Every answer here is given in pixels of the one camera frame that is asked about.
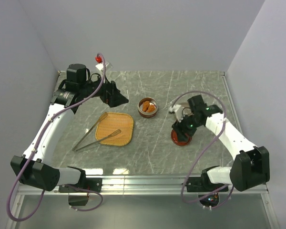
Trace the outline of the red round lid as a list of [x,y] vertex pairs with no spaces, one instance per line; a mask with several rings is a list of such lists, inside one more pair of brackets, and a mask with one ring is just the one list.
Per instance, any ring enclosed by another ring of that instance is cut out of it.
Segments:
[[173,141],[174,144],[176,144],[178,146],[186,146],[186,145],[190,144],[192,137],[188,137],[188,139],[186,141],[179,141],[177,138],[177,133],[172,129],[171,140]]

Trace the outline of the brown round lid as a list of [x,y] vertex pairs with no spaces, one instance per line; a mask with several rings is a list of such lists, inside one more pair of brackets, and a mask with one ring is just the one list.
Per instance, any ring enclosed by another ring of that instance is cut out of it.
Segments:
[[192,115],[193,114],[188,102],[182,102],[179,105],[182,105],[184,107],[184,111],[183,111],[184,117],[186,115]]

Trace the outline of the fried chicken drumstick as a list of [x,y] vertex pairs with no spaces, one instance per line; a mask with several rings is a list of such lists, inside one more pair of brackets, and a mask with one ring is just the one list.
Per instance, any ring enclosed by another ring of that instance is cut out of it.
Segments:
[[150,106],[150,101],[145,101],[142,103],[142,111],[147,112],[148,108]]
[[146,110],[147,113],[152,113],[156,110],[156,107],[153,104],[150,104],[148,109]]

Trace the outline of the red-sided metal tin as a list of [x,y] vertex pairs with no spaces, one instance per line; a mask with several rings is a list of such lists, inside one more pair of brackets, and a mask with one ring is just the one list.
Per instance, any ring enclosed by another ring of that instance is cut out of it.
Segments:
[[[156,110],[153,111],[152,113],[143,112],[143,111],[142,111],[142,103],[145,102],[145,101],[150,101],[150,104],[153,104],[153,105],[156,107]],[[157,114],[157,111],[158,111],[158,104],[157,104],[157,102],[156,102],[153,98],[146,97],[146,98],[143,98],[143,99],[138,103],[138,112],[139,112],[139,114],[140,114],[142,117],[144,117],[144,118],[154,117],[154,116]]]

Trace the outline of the metal tongs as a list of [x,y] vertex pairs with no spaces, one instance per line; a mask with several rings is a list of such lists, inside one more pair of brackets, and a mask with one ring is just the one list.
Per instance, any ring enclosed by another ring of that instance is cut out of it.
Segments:
[[78,143],[72,148],[72,151],[73,152],[78,152],[78,151],[81,151],[83,149],[86,149],[86,148],[89,148],[91,147],[92,145],[94,144],[98,144],[104,140],[107,140],[109,138],[112,138],[114,136],[117,136],[119,135],[122,131],[121,129],[117,129],[115,131],[113,131],[112,133],[110,133],[109,135],[103,137],[103,138],[97,138],[95,137],[95,141],[89,143],[89,144],[86,144],[84,146],[81,146],[80,147],[80,144],[84,141],[84,139],[91,133],[91,131],[96,128],[96,131],[95,131],[95,134],[97,134],[97,130],[99,129],[99,125],[101,124],[101,122],[103,120],[105,120],[108,116],[108,113],[107,112],[104,112],[99,118],[98,120],[93,124],[93,126],[85,133],[85,135],[78,141]]

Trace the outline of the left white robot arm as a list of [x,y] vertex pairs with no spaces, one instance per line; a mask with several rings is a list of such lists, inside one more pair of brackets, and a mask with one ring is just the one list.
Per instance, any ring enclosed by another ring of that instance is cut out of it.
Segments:
[[126,104],[129,100],[108,81],[103,73],[112,68],[110,62],[96,65],[97,80],[92,81],[84,64],[71,64],[65,79],[54,92],[47,116],[31,145],[22,156],[14,156],[10,165],[21,184],[52,191],[56,186],[70,185],[76,192],[87,186],[86,172],[76,167],[54,168],[52,157],[66,126],[78,107],[88,98],[99,97],[109,107]]

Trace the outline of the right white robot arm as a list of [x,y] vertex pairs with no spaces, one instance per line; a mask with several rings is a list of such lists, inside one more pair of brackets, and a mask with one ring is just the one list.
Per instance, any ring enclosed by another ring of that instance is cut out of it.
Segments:
[[207,105],[202,96],[197,95],[186,103],[172,105],[169,113],[176,117],[171,132],[175,144],[189,144],[197,128],[204,126],[226,147],[233,159],[231,167],[214,166],[202,171],[201,186],[205,191],[223,185],[245,191],[270,180],[269,151],[245,138],[217,105]]

